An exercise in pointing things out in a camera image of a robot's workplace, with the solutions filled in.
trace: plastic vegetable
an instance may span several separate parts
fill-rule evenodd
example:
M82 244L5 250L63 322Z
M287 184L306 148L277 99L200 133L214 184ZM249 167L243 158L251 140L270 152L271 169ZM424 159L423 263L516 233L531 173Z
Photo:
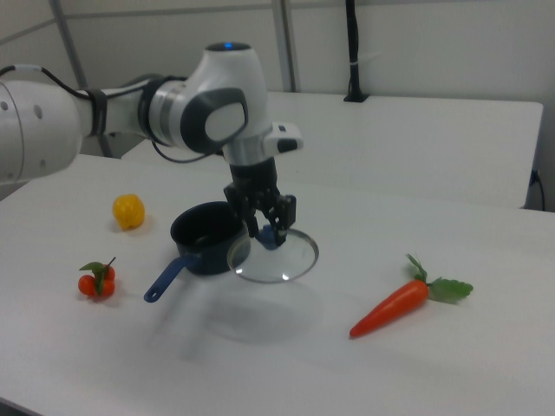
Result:
M366 335L379 327L406 315L421 306L427 299L437 302L456 303L464 299L473 289L468 283L457 280L437 278L426 283L428 273L414 257L407 254L408 260L418 269L415 279L400 287L387 299L364 316L349 332L352 338Z
M134 193L116 198L112 205L112 213L123 230L136 228L145 220L145 206Z
M95 276L85 275L79 279L78 287L81 293L86 296L111 296L115 290L115 270L110 265L115 257L108 264L92 262L85 264L79 270L90 270Z

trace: yellow fruit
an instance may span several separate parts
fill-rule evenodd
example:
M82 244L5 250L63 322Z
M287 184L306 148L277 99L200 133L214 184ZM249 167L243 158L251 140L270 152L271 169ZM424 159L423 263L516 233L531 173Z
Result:
M115 220L123 230L130 230L145 220L145 206L134 193L120 195L112 205Z

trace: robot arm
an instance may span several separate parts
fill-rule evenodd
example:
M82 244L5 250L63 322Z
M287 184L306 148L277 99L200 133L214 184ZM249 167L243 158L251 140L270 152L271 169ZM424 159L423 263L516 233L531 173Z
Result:
M0 82L0 184L64 169L91 133L136 133L196 153L222 151L233 179L225 195L250 236L258 234L258 210L276 244L285 241L296 199L279 193L273 156L303 142L294 125L271 121L262 69L250 46L209 46L186 81L170 77L103 90L102 105L88 95L29 81Z

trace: white wall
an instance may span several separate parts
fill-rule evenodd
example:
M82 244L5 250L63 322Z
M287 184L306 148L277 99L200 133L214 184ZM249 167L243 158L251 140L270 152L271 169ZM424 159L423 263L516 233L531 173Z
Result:
M71 86L74 73L63 46L48 0L0 1L0 68L13 63L35 63L50 69ZM26 75L46 81L41 75ZM0 185L0 199L18 185Z
M115 87L146 73L190 75L210 43L257 50L268 89L284 89L271 0L63 0L89 85Z
M75 85L47 0L0 0L0 63L51 68ZM93 87L144 73L189 75L202 49L232 39L257 50L270 90L287 90L280 0L61 0ZM343 0L289 0L297 87L344 94ZM362 88L372 94L537 101L545 106L536 167L555 211L555 0L360 0ZM118 140L117 153L135 139ZM89 153L99 150L88 142ZM534 188L529 205L539 207Z
M291 14L300 90L345 94L344 2L292 0ZM356 16L365 92L544 104L536 166L555 211L555 1L370 1Z

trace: black cord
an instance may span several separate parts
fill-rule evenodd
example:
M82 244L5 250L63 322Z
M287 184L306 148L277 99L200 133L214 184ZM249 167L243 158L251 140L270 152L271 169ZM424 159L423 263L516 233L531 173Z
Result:
M40 69L40 71L45 74L46 76L48 76L48 78L50 78L50 80L52 80L53 82L55 82L60 88L64 89L65 91L67 91L68 93L70 93L71 95L73 95L76 98L79 98L81 100L87 100L87 101L91 101L91 98L88 94L83 94L80 93L79 91L74 90L72 87L68 86L67 84L65 84L62 80L60 80L59 78L57 78L54 74L52 74L50 71L48 71L46 68L43 67L36 67L37 71L38 69ZM0 76L7 74L10 71L17 71L17 66L16 65L9 65L8 67L2 68L0 69ZM143 89L143 86L139 86L139 87L135 87L135 88L130 88L130 89L125 89L123 91L120 91L118 93L113 93L113 94L107 94L106 97L108 99L110 98L116 98L116 97L121 97L122 95L127 95L127 94L131 94L131 93L135 93L137 91L141 91Z
M541 179L538 176L539 191L541 192L541 211L545 211L545 195L544 195L544 185L541 183Z
M0 69L0 76L9 73L10 71L15 71L16 70L16 66L15 65L9 65L6 68L2 68Z
M214 153L205 153L202 156L199 156L198 158L192 158L192 159L174 159L174 158L170 158L168 155L164 154L160 148L158 147L158 145L156 144L156 142L154 140L151 140L151 143L153 144L154 150L156 151L157 154L159 154L162 158L164 158L165 160L169 160L170 162L173 163L193 163L196 162L198 160L202 160L204 158L207 158L208 156L212 156Z
M539 176L539 172L536 170L532 171L530 175L530 186L534 185L538 182L539 185L539 192L541 193L541 211L545 211L545 194L544 194L544 184L541 181L541 177Z

